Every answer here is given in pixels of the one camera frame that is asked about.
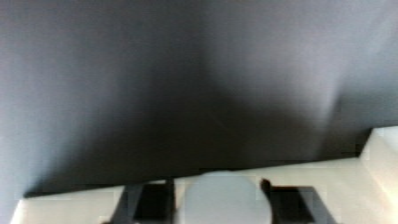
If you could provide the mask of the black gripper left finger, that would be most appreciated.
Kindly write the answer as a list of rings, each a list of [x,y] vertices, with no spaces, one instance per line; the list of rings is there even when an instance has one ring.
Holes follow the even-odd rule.
[[[174,179],[124,187],[111,224],[174,224]]]

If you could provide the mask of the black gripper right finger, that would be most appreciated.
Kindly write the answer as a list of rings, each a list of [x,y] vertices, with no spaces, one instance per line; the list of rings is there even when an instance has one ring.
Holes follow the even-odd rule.
[[[271,224],[337,224],[310,186],[275,186],[262,179],[259,189],[269,200]]]

